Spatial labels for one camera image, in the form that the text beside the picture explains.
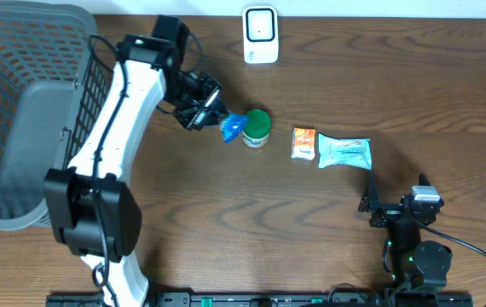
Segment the mint green wipes pack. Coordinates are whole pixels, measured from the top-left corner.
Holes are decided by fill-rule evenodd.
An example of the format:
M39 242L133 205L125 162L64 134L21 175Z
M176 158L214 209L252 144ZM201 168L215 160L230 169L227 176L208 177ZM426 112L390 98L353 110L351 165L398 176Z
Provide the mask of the mint green wipes pack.
M319 164L323 169L332 165L348 165L365 170L372 170L370 140L337 139L320 134L318 136Z

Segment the blue Oreo cookie pack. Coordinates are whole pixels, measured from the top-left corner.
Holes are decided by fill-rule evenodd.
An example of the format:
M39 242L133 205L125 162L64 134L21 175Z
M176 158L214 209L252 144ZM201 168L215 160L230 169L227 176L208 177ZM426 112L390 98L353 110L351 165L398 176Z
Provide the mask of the blue Oreo cookie pack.
M232 142L246 127L249 118L245 115L230 113L220 123L220 131L225 143Z

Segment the green lid jar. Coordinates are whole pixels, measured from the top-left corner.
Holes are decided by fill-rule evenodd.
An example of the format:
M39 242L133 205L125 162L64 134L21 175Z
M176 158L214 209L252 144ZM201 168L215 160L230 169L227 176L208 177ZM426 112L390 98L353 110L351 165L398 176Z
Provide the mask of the green lid jar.
M243 141L251 148L260 148L269 140L271 117L261 109L252 109L246 116L248 123L243 130Z

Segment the orange small packet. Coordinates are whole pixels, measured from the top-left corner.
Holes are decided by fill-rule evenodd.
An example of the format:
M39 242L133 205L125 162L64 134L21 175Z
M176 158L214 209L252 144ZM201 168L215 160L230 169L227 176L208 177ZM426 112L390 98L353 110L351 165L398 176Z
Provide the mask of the orange small packet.
M294 128L292 132L292 159L313 160L315 158L315 129Z

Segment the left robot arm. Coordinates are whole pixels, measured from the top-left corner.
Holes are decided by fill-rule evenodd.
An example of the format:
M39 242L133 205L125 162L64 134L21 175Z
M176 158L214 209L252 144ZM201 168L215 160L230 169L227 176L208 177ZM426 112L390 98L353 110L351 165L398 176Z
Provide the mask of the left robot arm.
M209 74L182 69L191 31L161 15L149 36L127 35L112 47L116 63L92 131L67 168L48 170L44 195L54 237L92 269L110 306L143 306L149 280L135 254L142 212L130 172L153 112L170 103L186 130L221 124L229 110Z

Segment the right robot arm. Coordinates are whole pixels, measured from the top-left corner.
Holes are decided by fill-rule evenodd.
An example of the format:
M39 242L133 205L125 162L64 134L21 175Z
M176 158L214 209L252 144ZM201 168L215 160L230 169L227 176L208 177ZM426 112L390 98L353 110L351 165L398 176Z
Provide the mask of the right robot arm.
M420 231L436 221L444 205L440 194L425 174L397 203L379 199L373 173L367 184L359 212L371 215L369 225L385 228L384 268L392 273L393 284L386 287L377 304L383 306L438 306L437 294L447 285L451 249L434 240L422 240Z

